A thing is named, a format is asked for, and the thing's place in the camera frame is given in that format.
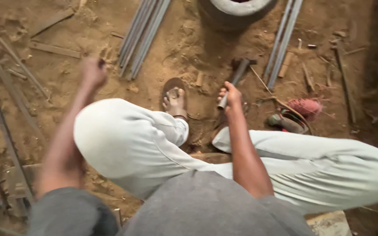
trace sandy ground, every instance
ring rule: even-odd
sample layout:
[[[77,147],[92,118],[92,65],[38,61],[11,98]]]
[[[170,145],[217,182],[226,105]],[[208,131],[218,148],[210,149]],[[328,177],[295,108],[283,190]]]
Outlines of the sandy ground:
[[[80,61],[30,49],[28,30],[54,13],[72,7],[76,10],[74,16],[55,24],[33,40],[103,57],[111,69],[108,84],[97,95],[97,100],[118,97],[150,110],[160,110],[162,85],[168,78],[181,77],[187,87],[188,113],[194,118],[189,120],[190,136],[182,149],[188,153],[215,152],[210,145],[210,135],[218,115],[213,109],[215,95],[231,74],[230,61],[240,57],[255,59],[258,64],[254,69],[262,74],[286,2],[279,1],[262,20],[243,32],[223,33],[212,30],[203,22],[197,1],[173,1],[142,70],[136,80],[128,82],[125,78],[119,78],[116,66],[116,52],[122,39],[111,36],[110,32],[126,33],[138,3],[137,0],[89,0],[78,8],[77,0],[0,0],[0,36],[9,40],[18,51],[25,65],[51,94],[52,103],[48,103],[29,81],[13,77],[14,83],[24,93],[30,113],[49,139],[75,94]],[[346,51],[367,48],[345,56],[360,130],[358,134],[351,133],[348,124],[340,72],[335,70],[332,87],[324,86],[327,63],[319,56],[337,65],[329,44],[330,40],[336,38],[333,31],[343,31],[348,35]],[[303,41],[301,50],[297,49],[298,38]],[[307,44],[317,45],[318,49],[305,49]],[[371,0],[305,1],[288,51],[296,56],[287,76],[277,80],[275,95],[283,101],[291,98],[315,98],[321,101],[323,113],[311,123],[315,135],[360,139],[378,147],[378,122],[371,124],[372,119],[368,115],[378,115],[378,3]],[[4,68],[16,67],[1,47],[0,60]],[[307,65],[314,80],[315,93],[306,90],[302,62]],[[201,88],[195,86],[198,73],[205,75]],[[239,89],[250,103],[268,97],[251,72],[239,84]],[[24,164],[40,163],[45,151],[42,142],[36,139],[36,134],[9,97],[1,79],[0,103],[22,161]],[[247,115],[249,128],[266,129],[263,121],[274,111],[271,102],[253,105]],[[11,165],[0,131],[0,172]],[[112,209],[121,208],[125,219],[131,217],[140,205],[139,200],[92,169],[86,177],[86,188],[101,197]],[[373,235],[377,231],[377,224],[370,229],[360,224],[360,217],[366,217],[366,213],[351,212],[350,224],[361,235]]]

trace white trousers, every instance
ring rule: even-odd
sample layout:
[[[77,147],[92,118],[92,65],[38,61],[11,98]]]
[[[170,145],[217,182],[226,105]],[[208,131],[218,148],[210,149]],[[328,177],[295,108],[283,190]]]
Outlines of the white trousers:
[[[179,149],[188,131],[184,120],[164,112],[105,99],[76,117],[74,139],[100,174],[145,200],[168,179],[191,170],[212,170],[232,179],[231,163],[208,164]],[[249,133],[275,196],[304,214],[378,202],[378,148],[351,139],[279,131]],[[228,128],[218,133],[213,145],[231,153]]]

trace foot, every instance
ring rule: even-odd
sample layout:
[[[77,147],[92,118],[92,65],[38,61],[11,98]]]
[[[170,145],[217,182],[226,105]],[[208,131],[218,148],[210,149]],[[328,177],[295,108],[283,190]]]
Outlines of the foot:
[[[181,88],[174,87],[170,89],[163,98],[163,108],[167,114],[187,121],[187,112],[184,107],[185,91]]]

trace hand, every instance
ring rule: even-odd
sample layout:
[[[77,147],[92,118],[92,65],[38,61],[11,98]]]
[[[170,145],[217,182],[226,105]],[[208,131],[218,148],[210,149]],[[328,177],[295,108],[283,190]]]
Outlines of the hand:
[[[103,59],[85,58],[81,63],[83,81],[81,86],[95,92],[107,82],[107,69]]]
[[[241,103],[243,100],[242,93],[234,85],[228,81],[224,83],[226,88],[222,88],[220,90],[220,93],[218,94],[218,102],[226,95],[227,95],[227,107],[226,107],[226,112],[233,109],[233,108],[241,108]]]

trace bundle of wire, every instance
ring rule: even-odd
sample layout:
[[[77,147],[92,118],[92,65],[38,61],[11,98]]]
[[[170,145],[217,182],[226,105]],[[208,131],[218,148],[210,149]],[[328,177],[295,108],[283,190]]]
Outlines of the bundle of wire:
[[[312,99],[291,99],[287,105],[304,116],[307,121],[314,121],[323,110],[322,104]]]

